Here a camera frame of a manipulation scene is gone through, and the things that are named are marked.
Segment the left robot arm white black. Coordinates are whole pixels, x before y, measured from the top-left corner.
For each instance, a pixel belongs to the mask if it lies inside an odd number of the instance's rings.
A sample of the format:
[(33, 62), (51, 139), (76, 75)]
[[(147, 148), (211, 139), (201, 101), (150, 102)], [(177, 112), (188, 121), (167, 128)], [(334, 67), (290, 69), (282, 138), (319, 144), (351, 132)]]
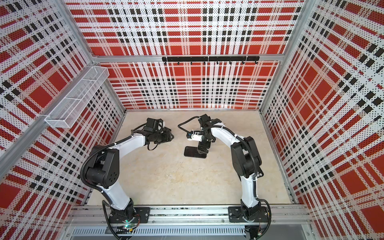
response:
[(131, 207), (133, 201), (118, 181), (121, 158), (138, 148), (148, 147), (151, 143), (158, 146), (173, 139), (172, 130), (165, 126), (162, 119), (148, 118), (146, 123), (131, 130), (126, 138), (106, 146), (94, 146), (81, 167), (81, 181), (99, 191), (112, 209), (125, 211)]

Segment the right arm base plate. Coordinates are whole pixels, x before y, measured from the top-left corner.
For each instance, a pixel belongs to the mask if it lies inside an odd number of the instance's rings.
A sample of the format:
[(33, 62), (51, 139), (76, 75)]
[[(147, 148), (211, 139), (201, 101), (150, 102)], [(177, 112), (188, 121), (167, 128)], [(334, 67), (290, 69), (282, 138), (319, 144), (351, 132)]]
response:
[(267, 207), (255, 206), (246, 208), (245, 206), (228, 207), (229, 221), (231, 223), (267, 223), (270, 215)]

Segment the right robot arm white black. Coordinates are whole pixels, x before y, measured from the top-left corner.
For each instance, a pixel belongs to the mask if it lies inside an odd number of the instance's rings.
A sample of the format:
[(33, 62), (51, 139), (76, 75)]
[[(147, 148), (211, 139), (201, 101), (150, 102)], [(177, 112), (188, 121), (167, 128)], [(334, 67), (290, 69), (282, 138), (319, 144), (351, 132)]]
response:
[(208, 115), (198, 117), (200, 131), (193, 131), (191, 140), (199, 141), (198, 151), (208, 153), (211, 143), (220, 140), (231, 150), (232, 164), (242, 184), (241, 204), (250, 210), (259, 204), (257, 179), (262, 174), (261, 158), (255, 140), (242, 137), (227, 128), (221, 120)]

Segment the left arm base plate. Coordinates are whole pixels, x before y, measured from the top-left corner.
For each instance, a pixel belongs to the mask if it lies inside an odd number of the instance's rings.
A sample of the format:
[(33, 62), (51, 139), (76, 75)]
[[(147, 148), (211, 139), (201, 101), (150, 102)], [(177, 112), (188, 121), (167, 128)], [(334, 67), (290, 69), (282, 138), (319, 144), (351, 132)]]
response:
[(151, 208), (148, 207), (133, 207), (126, 210), (115, 210), (111, 208), (111, 212), (107, 214), (111, 224), (146, 224), (150, 216)]

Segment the black smartphone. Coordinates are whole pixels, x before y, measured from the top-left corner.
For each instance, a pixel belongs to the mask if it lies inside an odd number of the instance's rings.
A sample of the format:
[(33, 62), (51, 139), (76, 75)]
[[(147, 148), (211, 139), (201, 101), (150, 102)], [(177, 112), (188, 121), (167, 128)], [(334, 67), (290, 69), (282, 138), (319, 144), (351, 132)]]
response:
[(197, 147), (186, 146), (184, 150), (184, 156), (189, 158), (205, 159), (207, 154), (200, 154)]

